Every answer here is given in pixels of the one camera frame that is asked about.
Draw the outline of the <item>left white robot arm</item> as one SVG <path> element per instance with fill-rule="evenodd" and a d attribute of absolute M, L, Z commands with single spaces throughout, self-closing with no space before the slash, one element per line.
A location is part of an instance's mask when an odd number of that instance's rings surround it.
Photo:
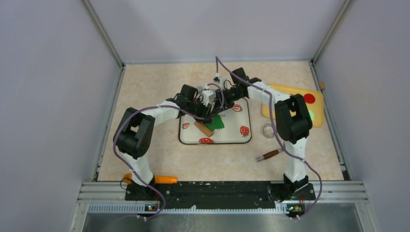
<path fill-rule="evenodd" d="M 181 91 L 156 106 L 126 109 L 113 137 L 113 152 L 131 171 L 131 183 L 144 200 L 155 194 L 155 179 L 145 154 L 155 126 L 171 119 L 189 115 L 200 123 L 210 123 L 225 107 L 225 96 L 220 88 L 198 89 L 183 85 Z"/>

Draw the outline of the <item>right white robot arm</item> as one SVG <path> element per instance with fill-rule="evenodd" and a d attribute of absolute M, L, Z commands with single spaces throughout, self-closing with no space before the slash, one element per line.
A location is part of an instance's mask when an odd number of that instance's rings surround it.
<path fill-rule="evenodd" d="M 241 88 L 241 94 L 269 108 L 274 136 L 289 157 L 283 192 L 287 198 L 297 199 L 308 185 L 305 149 L 309 131 L 313 127 L 304 97 L 282 93 L 258 78 L 250 79 L 243 68 L 228 72 L 235 86 Z"/>

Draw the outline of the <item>green dough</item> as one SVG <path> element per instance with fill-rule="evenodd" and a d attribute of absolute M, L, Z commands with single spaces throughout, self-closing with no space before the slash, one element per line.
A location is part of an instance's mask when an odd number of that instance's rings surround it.
<path fill-rule="evenodd" d="M 212 130 L 221 130 L 225 128 L 225 125 L 222 121 L 222 117 L 220 115 L 216 115 L 215 117 L 212 118 L 212 122 L 207 125 L 207 127 Z"/>

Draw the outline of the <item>white strawberry tray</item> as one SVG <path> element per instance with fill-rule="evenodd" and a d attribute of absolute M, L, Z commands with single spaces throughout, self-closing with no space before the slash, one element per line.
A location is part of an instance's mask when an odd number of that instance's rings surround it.
<path fill-rule="evenodd" d="M 240 99 L 231 109 L 218 114 L 206 127 L 213 132 L 208 137 L 201 132 L 191 116 L 183 116 L 179 123 L 179 141 L 186 145 L 198 144 L 245 144 L 251 140 L 248 101 Z"/>

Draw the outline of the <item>wooden rolling pin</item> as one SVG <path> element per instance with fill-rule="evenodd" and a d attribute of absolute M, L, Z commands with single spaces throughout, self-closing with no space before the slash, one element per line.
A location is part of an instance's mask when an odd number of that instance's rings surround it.
<path fill-rule="evenodd" d="M 204 124 L 199 123 L 197 121 L 194 122 L 195 127 L 201 131 L 205 136 L 207 137 L 211 137 L 214 132 L 212 130 L 210 130 L 209 128 L 207 128 Z"/>

